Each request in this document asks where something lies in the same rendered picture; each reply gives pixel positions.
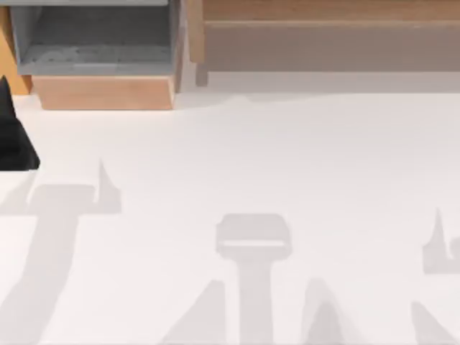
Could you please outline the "pale wooden drawer front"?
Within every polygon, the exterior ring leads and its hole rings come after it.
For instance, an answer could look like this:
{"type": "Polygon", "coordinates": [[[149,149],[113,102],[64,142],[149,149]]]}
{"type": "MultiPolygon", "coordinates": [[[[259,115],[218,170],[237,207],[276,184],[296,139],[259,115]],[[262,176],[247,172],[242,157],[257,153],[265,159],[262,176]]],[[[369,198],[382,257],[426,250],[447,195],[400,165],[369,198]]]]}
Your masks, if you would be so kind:
{"type": "Polygon", "coordinates": [[[174,76],[35,75],[34,91],[46,110],[170,110],[174,76]]]}

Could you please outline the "pulled-out grey pierced drawer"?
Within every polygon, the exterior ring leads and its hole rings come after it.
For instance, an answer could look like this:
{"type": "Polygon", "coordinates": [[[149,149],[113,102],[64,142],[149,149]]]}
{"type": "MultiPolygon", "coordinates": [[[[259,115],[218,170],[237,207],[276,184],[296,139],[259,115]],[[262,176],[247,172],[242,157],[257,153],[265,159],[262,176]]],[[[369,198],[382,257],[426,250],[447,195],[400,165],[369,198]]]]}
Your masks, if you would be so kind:
{"type": "Polygon", "coordinates": [[[181,0],[0,0],[21,75],[169,75],[181,0]]]}

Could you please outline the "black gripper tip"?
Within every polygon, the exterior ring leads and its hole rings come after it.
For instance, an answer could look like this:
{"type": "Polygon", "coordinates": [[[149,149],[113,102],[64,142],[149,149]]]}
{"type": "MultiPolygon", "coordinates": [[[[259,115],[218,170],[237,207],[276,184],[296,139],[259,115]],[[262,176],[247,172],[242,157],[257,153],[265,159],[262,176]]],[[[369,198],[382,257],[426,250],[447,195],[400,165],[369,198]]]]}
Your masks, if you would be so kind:
{"type": "Polygon", "coordinates": [[[0,78],[0,172],[38,170],[40,158],[17,118],[6,76],[0,78]]]}

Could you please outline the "wooden cupboard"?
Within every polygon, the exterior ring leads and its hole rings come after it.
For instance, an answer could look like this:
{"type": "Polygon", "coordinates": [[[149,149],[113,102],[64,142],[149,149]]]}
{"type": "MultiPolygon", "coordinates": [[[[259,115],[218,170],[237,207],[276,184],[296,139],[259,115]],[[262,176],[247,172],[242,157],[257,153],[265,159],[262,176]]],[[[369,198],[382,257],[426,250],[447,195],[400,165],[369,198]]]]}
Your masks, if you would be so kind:
{"type": "Polygon", "coordinates": [[[30,75],[19,75],[15,55],[12,21],[7,6],[0,6],[0,77],[6,76],[11,93],[15,96],[26,96],[32,91],[30,75]]]}

